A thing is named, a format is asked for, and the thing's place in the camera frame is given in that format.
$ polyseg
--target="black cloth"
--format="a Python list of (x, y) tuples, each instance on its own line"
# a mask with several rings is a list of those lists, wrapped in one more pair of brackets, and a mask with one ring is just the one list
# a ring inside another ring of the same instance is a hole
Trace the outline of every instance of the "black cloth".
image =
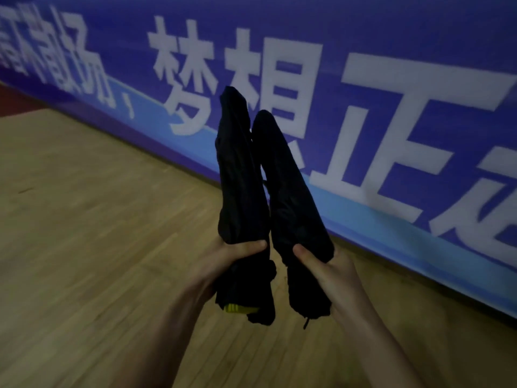
[(215, 283), (216, 303), (258, 307), (249, 321), (270, 325), (275, 305), (270, 282), (275, 263), (269, 259), (270, 218), (262, 186), (260, 163), (251, 142), (246, 99), (233, 87), (220, 96), (222, 116), (216, 137), (217, 162), (221, 177), (223, 207), (219, 235), (227, 244), (267, 240), (266, 250), (238, 260)]
[(252, 139), (266, 173), (273, 246), (288, 269), (289, 303), (305, 318), (328, 316), (330, 300), (314, 276), (294, 256), (293, 246), (302, 244), (326, 263), (333, 257), (334, 245), (270, 112), (259, 111), (253, 122)]

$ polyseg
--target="forearm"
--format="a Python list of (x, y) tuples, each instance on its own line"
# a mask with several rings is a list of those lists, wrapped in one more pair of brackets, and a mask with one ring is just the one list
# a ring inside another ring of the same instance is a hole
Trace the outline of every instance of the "forearm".
[(388, 331), (363, 288), (353, 306), (334, 317), (348, 333), (373, 388), (422, 388), (424, 384), (406, 354)]
[(203, 290), (190, 285), (144, 333), (112, 388), (170, 388), (201, 309)]

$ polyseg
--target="yellow object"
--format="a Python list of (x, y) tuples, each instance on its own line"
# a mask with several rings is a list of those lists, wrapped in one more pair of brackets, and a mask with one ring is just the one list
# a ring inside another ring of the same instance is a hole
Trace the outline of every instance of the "yellow object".
[(249, 313), (257, 313), (259, 308), (254, 308), (251, 306), (240, 306), (236, 304), (227, 304), (224, 305), (224, 311), (228, 313), (241, 313), (241, 314), (249, 314)]

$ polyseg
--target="gym floor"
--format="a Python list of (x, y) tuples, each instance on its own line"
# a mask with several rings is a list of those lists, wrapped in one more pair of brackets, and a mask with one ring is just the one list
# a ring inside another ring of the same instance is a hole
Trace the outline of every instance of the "gym floor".
[[(0, 386), (105, 387), (216, 236), (221, 191), (0, 86)], [(430, 387), (517, 386), (515, 321), (339, 242)], [(330, 318), (203, 310), (175, 387), (369, 386)]]

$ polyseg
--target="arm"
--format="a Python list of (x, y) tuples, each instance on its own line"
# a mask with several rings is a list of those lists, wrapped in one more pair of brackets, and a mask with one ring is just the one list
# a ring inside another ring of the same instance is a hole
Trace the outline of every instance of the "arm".
[(266, 241), (228, 245), (220, 237), (203, 253), (186, 285), (144, 333), (130, 353), (112, 388), (170, 388), (204, 304), (212, 298), (213, 282), (235, 260), (258, 253)]
[(332, 302), (331, 315), (350, 336), (372, 387), (423, 388), (422, 379), (375, 311), (350, 257), (336, 247), (332, 260), (324, 264), (300, 244), (293, 252)]

